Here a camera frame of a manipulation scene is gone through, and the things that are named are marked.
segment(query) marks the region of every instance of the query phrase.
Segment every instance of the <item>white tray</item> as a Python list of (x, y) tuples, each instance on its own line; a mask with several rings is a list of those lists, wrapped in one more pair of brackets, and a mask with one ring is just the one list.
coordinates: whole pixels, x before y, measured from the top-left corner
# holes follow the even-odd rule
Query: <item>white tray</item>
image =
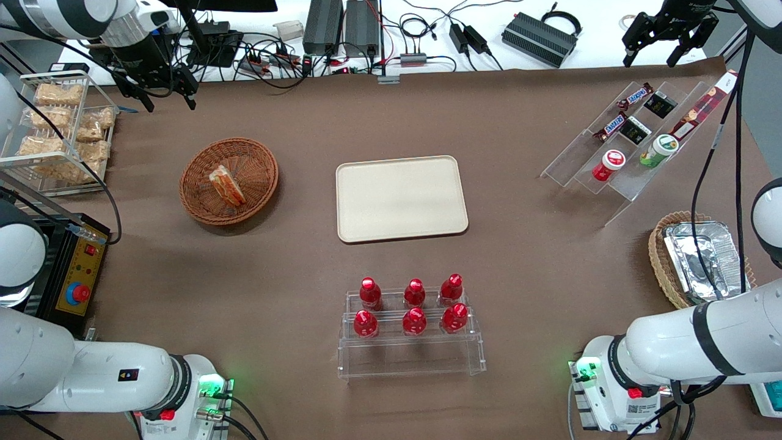
[(337, 234), (346, 243), (462, 233), (467, 208), (451, 156), (337, 167)]

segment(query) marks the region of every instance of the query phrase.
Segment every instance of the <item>red emergency stop button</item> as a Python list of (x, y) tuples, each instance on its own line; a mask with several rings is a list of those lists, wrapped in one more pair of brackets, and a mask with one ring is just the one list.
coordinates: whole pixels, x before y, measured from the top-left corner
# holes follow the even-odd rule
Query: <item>red emergency stop button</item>
[(74, 288), (73, 296), (76, 302), (85, 302), (90, 298), (90, 288), (79, 284)]

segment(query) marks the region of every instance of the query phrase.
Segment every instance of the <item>acrylic display stand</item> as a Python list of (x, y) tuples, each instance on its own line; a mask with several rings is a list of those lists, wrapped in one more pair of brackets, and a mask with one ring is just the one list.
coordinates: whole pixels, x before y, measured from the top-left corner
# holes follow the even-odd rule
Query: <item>acrylic display stand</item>
[[(570, 145), (568, 145), (567, 148), (565, 148), (559, 156), (543, 170), (543, 173), (540, 174), (540, 177), (547, 176), (560, 186), (567, 186), (571, 182), (576, 181), (591, 191), (592, 194), (599, 194), (608, 187), (610, 191), (616, 192), (624, 197), (625, 201), (622, 203), (622, 206), (619, 207), (605, 225), (608, 225), (608, 223), (630, 207), (641, 192), (644, 191), (646, 185), (655, 177), (655, 175), (657, 175), (658, 171), (665, 166), (665, 163), (668, 160), (672, 160), (679, 151), (686, 146), (687, 141), (692, 139), (692, 136), (698, 130), (698, 127), (680, 142), (679, 151), (665, 159), (662, 163), (657, 165), (657, 167), (649, 168), (640, 163), (640, 155), (647, 150), (651, 142), (657, 138), (657, 136), (671, 132), (674, 125), (676, 125), (676, 123), (690, 111), (692, 106), (710, 89), (706, 83), (699, 82), (698, 85), (687, 94), (674, 85), (663, 82), (659, 87), (655, 88), (655, 90), (665, 93), (669, 98), (678, 103), (664, 119), (644, 107), (644, 104), (649, 99), (648, 96), (645, 96), (639, 102), (634, 103), (625, 111), (625, 114), (628, 117), (635, 117), (641, 124), (651, 130), (651, 134), (641, 141), (639, 145), (636, 145), (627, 139), (622, 133), (619, 133), (619, 130), (611, 135), (605, 142), (600, 142), (595, 139), (593, 135), (599, 132), (619, 114), (619, 108), (616, 103), (621, 99), (626, 99), (627, 96), (632, 95), (642, 87), (642, 85), (636, 82), (631, 82), (622, 93), (611, 101), (611, 104), (608, 105), (594, 122), (592, 122), (592, 125), (587, 127), (580, 135), (573, 139), (573, 141), (570, 142)], [(601, 182), (592, 176), (592, 168), (600, 163), (603, 155), (608, 150), (621, 151), (625, 155), (627, 162), (624, 167), (615, 171), (611, 177), (608, 178), (608, 181)]]
[(379, 335), (365, 339), (353, 331), (356, 312), (362, 309), (358, 291), (349, 291), (339, 331), (338, 375), (349, 380), (357, 377), (418, 376), (422, 374), (467, 373), (474, 376), (486, 371), (483, 339), (475, 311), (467, 294), (461, 302), (468, 306), (467, 325), (455, 334), (439, 328), (445, 308), (437, 305), (439, 287), (426, 287), (422, 309), (426, 330), (418, 336), (405, 336), (402, 317), (404, 289), (384, 290), (383, 310), (373, 312), (378, 319)]

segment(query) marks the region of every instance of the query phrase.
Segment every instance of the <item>foil tray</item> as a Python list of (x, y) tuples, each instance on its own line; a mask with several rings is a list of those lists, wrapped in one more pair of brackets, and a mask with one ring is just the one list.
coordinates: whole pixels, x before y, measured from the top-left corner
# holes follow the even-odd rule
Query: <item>foil tray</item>
[(695, 223), (695, 232), (703, 262), (716, 290), (698, 260), (690, 223), (674, 223), (662, 230), (665, 246), (687, 299), (693, 304), (701, 304), (741, 294), (738, 252), (727, 225), (698, 222)]

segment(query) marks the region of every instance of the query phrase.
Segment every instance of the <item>white countertop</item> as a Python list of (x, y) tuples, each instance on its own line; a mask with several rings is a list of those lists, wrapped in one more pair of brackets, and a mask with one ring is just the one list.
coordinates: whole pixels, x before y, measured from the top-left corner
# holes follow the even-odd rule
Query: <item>white countertop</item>
[[(414, 5), (437, 7), (446, 11), (460, 2), (460, 0), (450, 0), (448, 2), (442, 2), (441, 0), (409, 1)], [(501, 34), (505, 26), (513, 20), (513, 14), (523, 12), (530, 16), (541, 17), (551, 9), (552, 3), (553, 0), (506, 2), (486, 7), (471, 7), (455, 13), (454, 17), (464, 21), (468, 25), (472, 25), (488, 41), (492, 53), (500, 61), (503, 68), (526, 70), (551, 69), (548, 65), (504, 44), (501, 40)], [(308, 0), (278, 0), (279, 11), (276, 13), (215, 12), (213, 13), (213, 17), (216, 21), (230, 22), (231, 29), (237, 31), (264, 32), (276, 35), (277, 30), (272, 26), (274, 23), (287, 20), (299, 20), (306, 25), (309, 4), (310, 2)], [(641, 11), (649, 14), (656, 14), (657, 11), (659, 11), (661, 4), (662, 0), (560, 0), (558, 2), (557, 10), (573, 14), (579, 19), (583, 27), (576, 48), (568, 58), (565, 59), (561, 68), (573, 69), (622, 66), (622, 59), (625, 56), (622, 36), (625, 31), (619, 26), (619, 21), (625, 15), (637, 14)], [(415, 12), (423, 16), (430, 23), (442, 16), (442, 14), (437, 11), (411, 8), (403, 0), (382, 0), (383, 15), (393, 21), (398, 21), (399, 17), (407, 12)], [(198, 18), (202, 15), (203, 13), (196, 14)], [(565, 32), (572, 32), (572, 25), (565, 19), (555, 17), (547, 20), (547, 23), (562, 29)], [(450, 23), (448, 23), (447, 19), (438, 21), (435, 29), (437, 40), (435, 41), (432, 38), (432, 35), (427, 34), (421, 39), (421, 50), (428, 56), (450, 56), (454, 58), (457, 61), (457, 70), (459, 71), (471, 70), (467, 58), (463, 54), (458, 54), (451, 43), (448, 35), (449, 26)], [(417, 30), (418, 28), (420, 28), (420, 25), (417, 25), (416, 23), (410, 24), (411, 30)], [(401, 34), (396, 28), (387, 27), (386, 29), (388, 29), (393, 37), (395, 46), (393, 55), (398, 56), (400, 51), (404, 52), (404, 43)], [(264, 39), (264, 37), (259, 35), (246, 35), (244, 41), (253, 43), (262, 39)], [(388, 42), (387, 34), (385, 35), (385, 39), (386, 55), (388, 56), (391, 44)], [(294, 52), (296, 55), (301, 55), (303, 53), (301, 38), (296, 38), (287, 42), (296, 49)], [(189, 44), (189, 40), (187, 38), (182, 38), (181, 43), (187, 45)], [(407, 39), (407, 43), (412, 52), (412, 44), (409, 38)], [(87, 50), (81, 47), (76, 41), (69, 41), (68, 44), (84, 52)], [(654, 43), (639, 52), (633, 65), (665, 64), (665, 61), (677, 44), (676, 41), (660, 41)], [(240, 50), (237, 54), (237, 60), (241, 58), (243, 54), (244, 51)], [(705, 57), (706, 55), (702, 49), (695, 49), (683, 56), (680, 64), (703, 60)], [(61, 63), (83, 63), (85, 62), (85, 59), (73, 51), (65, 50), (59, 61)], [(441, 59), (437, 61), (440, 62), (433, 63), (432, 60), (430, 60), (428, 64), (422, 67), (405, 68), (400, 67), (399, 62), (396, 61), (387, 67), (386, 74), (398, 75), (406, 73), (451, 71), (453, 69), (453, 64), (449, 60)], [(90, 65), (90, 76), (92, 76), (98, 84), (113, 84), (108, 73), (103, 69), (94, 66), (89, 61), (86, 62)], [(472, 52), (472, 62), (478, 70), (497, 70), (495, 62), (486, 54), (478, 55)], [(366, 67), (366, 64), (367, 62), (365, 59), (358, 58), (350, 60), (346, 66), (364, 68)], [(320, 64), (319, 67), (316, 67), (316, 74), (319, 75), (322, 69), (323, 65)], [(234, 77), (235, 71), (233, 68), (223, 68), (222, 70), (225, 81), (230, 81)], [(275, 78), (279, 77), (278, 70), (274, 69), (272, 72), (274, 73)], [(195, 78), (200, 81), (221, 81), (220, 72), (216, 67), (207, 68), (202, 80), (201, 72), (199, 72)], [(238, 75), (237, 79), (249, 81), (251, 78)]]

